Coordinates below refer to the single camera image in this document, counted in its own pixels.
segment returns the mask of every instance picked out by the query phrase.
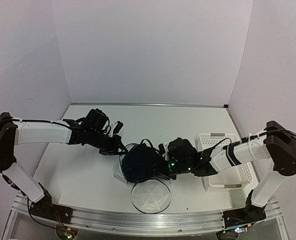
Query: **white plastic basket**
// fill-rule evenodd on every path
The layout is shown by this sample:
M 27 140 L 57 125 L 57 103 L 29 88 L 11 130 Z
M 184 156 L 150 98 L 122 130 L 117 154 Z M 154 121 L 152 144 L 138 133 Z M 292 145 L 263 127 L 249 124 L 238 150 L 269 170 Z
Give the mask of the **white plastic basket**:
M 236 142 L 238 140 L 237 136 L 234 134 L 201 133 L 198 139 L 198 151 L 211 148 L 225 138 L 230 138 L 232 142 Z M 229 143 L 230 140 L 227 139 L 223 141 L 219 146 L 225 146 Z M 219 172 L 216 175 L 203 177 L 202 182 L 205 191 L 210 193 L 243 189 L 254 179 L 251 174 L 249 164 L 249 162 L 244 163 L 235 167 L 230 167 L 224 171 Z

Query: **round plastic lid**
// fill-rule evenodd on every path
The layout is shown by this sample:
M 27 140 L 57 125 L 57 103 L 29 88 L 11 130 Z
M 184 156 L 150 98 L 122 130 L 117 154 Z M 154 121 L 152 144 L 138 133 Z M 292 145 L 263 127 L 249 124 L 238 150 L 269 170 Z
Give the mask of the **round plastic lid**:
M 150 179 L 137 183 L 131 191 L 131 203 L 145 214 L 157 214 L 170 205 L 172 194 L 169 188 L 159 180 Z

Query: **metal frame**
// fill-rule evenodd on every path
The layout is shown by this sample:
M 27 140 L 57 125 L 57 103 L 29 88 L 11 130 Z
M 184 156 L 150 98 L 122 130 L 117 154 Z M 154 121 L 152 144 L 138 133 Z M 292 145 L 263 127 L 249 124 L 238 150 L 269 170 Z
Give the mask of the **metal frame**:
M 157 103 L 72 103 L 72 105 L 117 105 L 117 106 L 163 106 L 163 107 L 192 107 L 192 108 L 223 108 L 222 106 L 207 106 L 198 104 L 157 104 Z M 235 128 L 241 136 L 241 131 L 236 124 L 230 110 L 226 108 Z M 255 165 L 253 169 L 256 177 L 260 179 Z M 275 197 L 270 199 L 266 209 L 266 219 L 276 219 L 278 222 L 282 240 L 289 240 L 285 221 L 279 203 Z M 18 194 L 12 205 L 1 239 L 10 237 L 18 213 L 28 215 L 27 199 Z M 73 207 L 71 224 L 67 226 L 88 231 L 125 235 L 125 236 L 149 236 L 149 237 L 174 237 L 202 235 L 215 233 L 224 229 L 222 211 L 194 212 L 194 213 L 128 213 L 92 210 Z

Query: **white wall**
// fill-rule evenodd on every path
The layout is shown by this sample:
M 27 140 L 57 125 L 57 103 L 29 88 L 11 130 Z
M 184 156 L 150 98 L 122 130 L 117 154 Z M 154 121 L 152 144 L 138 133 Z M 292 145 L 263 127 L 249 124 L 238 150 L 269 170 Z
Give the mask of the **white wall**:
M 0 113 L 56 120 L 70 103 L 52 1 L 0 1 Z M 45 148 L 18 146 L 15 155 L 33 174 Z M 16 193 L 0 176 L 0 236 Z
M 296 0 L 255 0 L 244 57 L 229 102 L 242 133 L 276 120 L 296 133 Z M 261 162 L 261 170 L 269 162 Z M 277 192 L 296 240 L 296 175 Z
M 54 0 L 73 102 L 227 104 L 252 0 Z

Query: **white table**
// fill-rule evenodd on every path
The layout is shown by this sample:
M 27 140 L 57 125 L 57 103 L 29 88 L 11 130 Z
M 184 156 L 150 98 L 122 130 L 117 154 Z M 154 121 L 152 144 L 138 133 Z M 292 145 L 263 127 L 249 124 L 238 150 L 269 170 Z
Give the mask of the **white table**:
M 158 144 L 177 137 L 188 139 L 193 146 L 200 133 L 230 133 L 237 130 L 225 108 L 137 106 L 137 105 L 72 105 L 65 119 L 85 117 L 91 109 L 101 109 L 110 122 L 124 123 L 122 142 L 139 143 L 149 139 Z M 130 199 L 132 183 L 113 176 L 117 156 L 102 156 L 89 146 L 50 143 L 34 178 L 52 195 L 53 202 L 91 210 L 137 213 Z M 205 192 L 202 179 L 182 174 L 175 181 L 165 182 L 172 197 L 169 214 L 227 210 L 245 205 L 257 179 L 243 190 Z

